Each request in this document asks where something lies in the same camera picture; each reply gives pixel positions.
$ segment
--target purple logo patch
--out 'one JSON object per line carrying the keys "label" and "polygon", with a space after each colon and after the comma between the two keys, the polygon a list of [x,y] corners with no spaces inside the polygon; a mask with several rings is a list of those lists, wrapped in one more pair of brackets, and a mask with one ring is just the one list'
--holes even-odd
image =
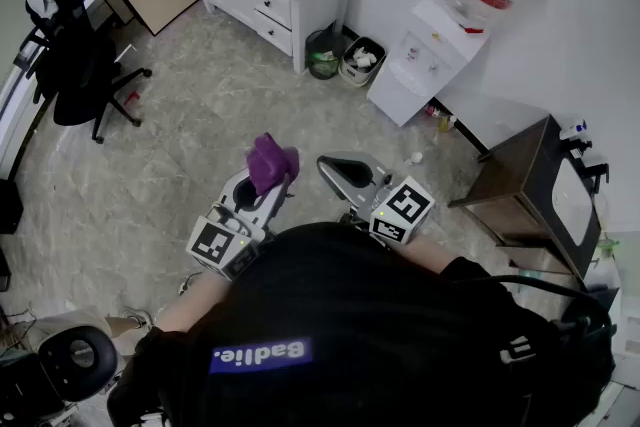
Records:
{"label": "purple logo patch", "polygon": [[311,363],[311,339],[253,343],[213,349],[209,374],[237,374]]}

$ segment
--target gray tile floor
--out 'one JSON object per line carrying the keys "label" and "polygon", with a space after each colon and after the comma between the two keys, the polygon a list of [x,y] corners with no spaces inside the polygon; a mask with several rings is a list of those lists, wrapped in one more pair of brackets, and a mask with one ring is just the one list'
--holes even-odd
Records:
{"label": "gray tile floor", "polygon": [[[153,69],[152,78],[137,79],[121,95],[140,94],[128,109],[143,125],[111,113],[99,146],[91,141],[92,124],[59,127],[45,114],[16,178],[23,219],[15,236],[0,240],[13,271],[11,291],[0,295],[7,312],[31,305],[42,317],[95,305],[117,315],[128,305],[155,314],[197,268],[184,251],[196,218],[265,131],[296,146],[302,164],[295,197],[272,223],[276,231],[344,212],[315,159],[361,150],[410,173],[433,195],[438,204],[427,233],[489,272],[513,272],[483,232],[446,207],[479,171],[477,152],[458,132],[441,133],[423,117],[398,128],[365,90],[339,78],[296,76],[290,58],[223,12],[208,14],[202,3],[155,38],[136,22],[117,37],[138,50],[129,65]],[[424,161],[408,168],[403,162],[414,151]],[[518,299],[551,316],[559,308],[539,294]],[[92,425],[109,425],[102,399],[84,407],[92,411]]]}

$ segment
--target small bin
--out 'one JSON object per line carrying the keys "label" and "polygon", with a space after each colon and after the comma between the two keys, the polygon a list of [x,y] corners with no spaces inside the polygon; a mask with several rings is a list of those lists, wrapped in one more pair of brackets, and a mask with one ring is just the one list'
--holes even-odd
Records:
{"label": "small bin", "polygon": [[[320,80],[334,77],[338,73],[340,59],[346,47],[344,36],[333,33],[331,28],[311,34],[305,45],[309,73]],[[332,52],[333,57],[325,58],[324,54],[327,52]]]}
{"label": "small bin", "polygon": [[[365,52],[369,52],[376,56],[377,61],[373,66],[367,68],[358,68],[353,55],[360,47],[364,47]],[[347,49],[340,63],[340,76],[345,80],[347,84],[353,87],[364,86],[373,73],[380,68],[382,61],[386,57],[387,53],[384,48],[378,45],[375,41],[369,38],[358,38]]]}

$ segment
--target black shirt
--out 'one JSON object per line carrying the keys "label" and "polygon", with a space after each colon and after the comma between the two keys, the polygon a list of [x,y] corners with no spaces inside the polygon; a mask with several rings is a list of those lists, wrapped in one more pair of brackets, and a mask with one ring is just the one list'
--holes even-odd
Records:
{"label": "black shirt", "polygon": [[436,275],[334,223],[262,253],[188,333],[138,344],[108,400],[116,427],[160,404],[174,427],[500,423],[506,380],[486,333],[517,307],[502,285],[452,285],[486,276],[479,265]]}

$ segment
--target purple cloth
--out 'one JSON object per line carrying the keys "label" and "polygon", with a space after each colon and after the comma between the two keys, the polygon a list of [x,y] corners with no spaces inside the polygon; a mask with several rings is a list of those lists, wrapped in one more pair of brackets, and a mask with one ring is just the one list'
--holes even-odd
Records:
{"label": "purple cloth", "polygon": [[285,175],[293,182],[300,172],[300,156],[295,148],[280,148],[268,133],[257,137],[247,155],[249,178],[258,196],[284,181]]}

